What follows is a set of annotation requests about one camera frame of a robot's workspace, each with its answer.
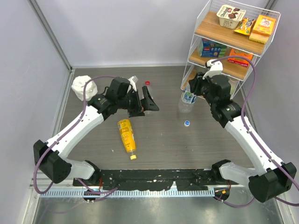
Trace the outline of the white bottle cap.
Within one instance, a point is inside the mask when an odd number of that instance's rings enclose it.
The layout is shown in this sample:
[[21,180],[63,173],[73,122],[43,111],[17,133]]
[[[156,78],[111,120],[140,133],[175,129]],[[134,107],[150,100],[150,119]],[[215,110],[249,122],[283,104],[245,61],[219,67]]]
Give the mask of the white bottle cap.
[[186,121],[184,122],[184,126],[189,127],[189,126],[190,126],[190,121],[186,120]]

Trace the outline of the clear bottle blue green label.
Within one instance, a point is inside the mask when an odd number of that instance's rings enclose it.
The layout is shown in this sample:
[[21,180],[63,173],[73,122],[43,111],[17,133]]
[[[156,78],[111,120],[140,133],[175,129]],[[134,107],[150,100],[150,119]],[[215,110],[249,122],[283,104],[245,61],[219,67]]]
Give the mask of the clear bottle blue green label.
[[178,108],[181,113],[190,113],[193,109],[197,96],[191,93],[190,84],[187,84],[181,94]]

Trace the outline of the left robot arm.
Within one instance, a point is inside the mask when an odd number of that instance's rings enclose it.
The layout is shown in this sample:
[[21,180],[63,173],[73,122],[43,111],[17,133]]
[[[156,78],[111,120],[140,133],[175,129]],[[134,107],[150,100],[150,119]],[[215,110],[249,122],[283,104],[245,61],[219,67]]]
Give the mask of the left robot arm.
[[94,186],[100,180],[97,166],[90,161],[69,160],[72,149],[96,126],[103,123],[119,109],[127,110],[129,117],[144,116],[145,111],[159,111],[147,86],[139,97],[136,77],[115,77],[106,92],[93,96],[83,106],[82,112],[62,131],[43,142],[33,145],[35,165],[53,183],[66,178],[80,178]]

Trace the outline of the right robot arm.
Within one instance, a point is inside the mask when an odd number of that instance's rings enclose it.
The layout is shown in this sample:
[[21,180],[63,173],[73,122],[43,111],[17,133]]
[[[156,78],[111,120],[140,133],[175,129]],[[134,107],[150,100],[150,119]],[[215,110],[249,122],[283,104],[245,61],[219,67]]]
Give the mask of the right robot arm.
[[188,81],[187,87],[194,95],[204,97],[212,117],[236,139],[254,166],[250,169],[230,160],[221,160],[212,165],[212,181],[216,184],[233,181],[243,185],[261,203],[289,191],[297,173],[296,167],[278,158],[251,127],[241,107],[230,99],[228,79],[223,75],[204,77],[199,72]]

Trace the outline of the red cap clear bottle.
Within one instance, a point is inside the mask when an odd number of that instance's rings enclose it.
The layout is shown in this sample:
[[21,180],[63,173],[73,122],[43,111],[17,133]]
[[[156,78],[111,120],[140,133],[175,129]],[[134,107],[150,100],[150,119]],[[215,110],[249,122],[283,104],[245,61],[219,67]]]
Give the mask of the red cap clear bottle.
[[[145,81],[145,83],[144,83],[144,85],[147,87],[147,96],[148,95],[150,95],[151,94],[151,92],[152,92],[152,86],[151,86],[151,83],[150,83],[150,81]],[[148,110],[146,110],[145,112],[144,112],[146,115],[151,115],[152,114],[152,111],[148,111]]]

